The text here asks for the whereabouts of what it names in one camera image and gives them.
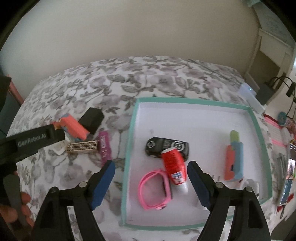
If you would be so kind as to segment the person's left hand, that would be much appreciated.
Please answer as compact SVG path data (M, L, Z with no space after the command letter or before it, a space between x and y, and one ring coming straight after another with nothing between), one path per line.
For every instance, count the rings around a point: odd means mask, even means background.
M20 178L15 171L4 179L4 191L8 195L9 204L1 203L1 217L6 224L20 221L25 230L31 231L34 221L31 219L31 210L27 206L31 197L20 192Z

